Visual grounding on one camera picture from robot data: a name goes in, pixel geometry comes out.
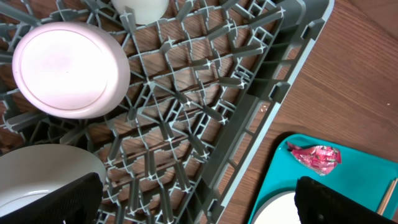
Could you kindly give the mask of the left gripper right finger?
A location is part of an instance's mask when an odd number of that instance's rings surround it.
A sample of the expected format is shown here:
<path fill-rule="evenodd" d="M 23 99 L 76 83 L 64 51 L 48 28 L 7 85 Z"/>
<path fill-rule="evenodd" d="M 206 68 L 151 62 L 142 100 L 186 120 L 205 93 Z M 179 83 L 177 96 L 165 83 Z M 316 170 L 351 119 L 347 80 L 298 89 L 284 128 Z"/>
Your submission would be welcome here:
<path fill-rule="evenodd" d="M 294 202 L 301 224 L 394 224 L 307 176 L 297 181 Z"/>

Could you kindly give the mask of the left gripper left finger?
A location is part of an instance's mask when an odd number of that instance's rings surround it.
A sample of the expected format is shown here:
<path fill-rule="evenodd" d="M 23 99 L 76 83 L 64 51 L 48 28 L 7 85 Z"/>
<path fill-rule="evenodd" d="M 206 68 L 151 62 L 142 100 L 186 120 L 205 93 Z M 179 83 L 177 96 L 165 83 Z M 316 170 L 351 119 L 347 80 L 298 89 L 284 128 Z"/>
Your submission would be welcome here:
<path fill-rule="evenodd" d="M 93 223 L 103 184 L 91 172 L 52 193 L 1 217 L 1 224 Z"/>

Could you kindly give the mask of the large white plate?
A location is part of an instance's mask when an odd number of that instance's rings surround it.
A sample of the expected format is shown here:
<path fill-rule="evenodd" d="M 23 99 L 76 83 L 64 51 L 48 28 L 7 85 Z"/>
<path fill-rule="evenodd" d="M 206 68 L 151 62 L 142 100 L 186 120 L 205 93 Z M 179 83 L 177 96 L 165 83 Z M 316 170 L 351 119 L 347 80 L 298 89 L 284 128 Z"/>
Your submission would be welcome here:
<path fill-rule="evenodd" d="M 251 224 L 301 224 L 295 192 L 286 191 L 271 197 L 255 213 Z"/>

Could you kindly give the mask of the red snack wrapper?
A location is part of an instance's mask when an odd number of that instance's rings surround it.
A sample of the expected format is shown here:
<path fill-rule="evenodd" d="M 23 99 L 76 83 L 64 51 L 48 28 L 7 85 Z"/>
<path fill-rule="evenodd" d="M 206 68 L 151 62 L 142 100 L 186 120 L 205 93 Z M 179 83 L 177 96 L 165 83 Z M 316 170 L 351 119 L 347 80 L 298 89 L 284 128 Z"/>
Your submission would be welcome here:
<path fill-rule="evenodd" d="M 302 148 L 289 142 L 287 145 L 288 151 L 299 163 L 319 175 L 328 175 L 336 166 L 342 164 L 341 152 L 337 148 L 331 146 Z"/>

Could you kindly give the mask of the grey bowl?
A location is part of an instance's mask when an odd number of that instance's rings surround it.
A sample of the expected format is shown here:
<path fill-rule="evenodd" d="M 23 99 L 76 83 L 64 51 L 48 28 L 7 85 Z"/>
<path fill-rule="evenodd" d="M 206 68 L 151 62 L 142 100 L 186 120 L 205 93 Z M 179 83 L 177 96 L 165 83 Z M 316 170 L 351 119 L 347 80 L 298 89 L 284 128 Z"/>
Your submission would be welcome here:
<path fill-rule="evenodd" d="M 40 144 L 1 156 L 1 216 L 94 172 L 106 182 L 106 168 L 94 154 L 63 144 Z"/>

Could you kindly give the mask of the wooden chopstick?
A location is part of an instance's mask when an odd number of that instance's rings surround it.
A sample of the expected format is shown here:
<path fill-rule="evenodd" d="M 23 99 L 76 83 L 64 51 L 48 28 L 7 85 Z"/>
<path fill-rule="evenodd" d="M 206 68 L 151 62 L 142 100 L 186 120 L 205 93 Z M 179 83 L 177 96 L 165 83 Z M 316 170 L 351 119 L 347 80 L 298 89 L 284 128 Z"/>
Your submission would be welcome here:
<path fill-rule="evenodd" d="M 379 214 L 379 215 L 384 214 L 384 211 L 385 211 L 386 207 L 388 206 L 388 203 L 390 201 L 390 198 L 392 197 L 392 194 L 394 192 L 396 184 L 397 184 L 397 178 L 395 178 L 389 185 L 389 187 L 388 187 L 386 193 L 384 194 L 382 201 L 377 209 L 377 214 Z"/>

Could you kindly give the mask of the grey plastic dish rack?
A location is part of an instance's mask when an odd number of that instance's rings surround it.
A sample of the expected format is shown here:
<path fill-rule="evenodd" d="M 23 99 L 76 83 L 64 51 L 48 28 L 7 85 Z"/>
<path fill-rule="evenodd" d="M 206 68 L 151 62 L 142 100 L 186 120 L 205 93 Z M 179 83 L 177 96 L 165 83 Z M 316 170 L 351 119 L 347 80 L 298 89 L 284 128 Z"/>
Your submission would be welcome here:
<path fill-rule="evenodd" d="M 1 2 L 1 153 L 68 144 L 105 165 L 95 223 L 217 223 L 333 10 L 333 1 L 170 1 L 135 25 L 110 1 Z M 51 22 L 112 35 L 129 89 L 91 119 L 41 112 L 19 91 L 12 54 Z"/>

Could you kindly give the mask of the white cup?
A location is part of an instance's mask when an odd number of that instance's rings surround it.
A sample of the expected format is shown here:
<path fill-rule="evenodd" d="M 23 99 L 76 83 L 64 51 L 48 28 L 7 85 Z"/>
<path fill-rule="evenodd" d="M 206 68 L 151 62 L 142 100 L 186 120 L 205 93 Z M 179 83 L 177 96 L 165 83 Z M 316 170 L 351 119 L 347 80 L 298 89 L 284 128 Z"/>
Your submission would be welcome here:
<path fill-rule="evenodd" d="M 169 0 L 111 0 L 119 15 L 132 12 L 136 24 L 147 25 L 158 21 L 166 12 Z"/>

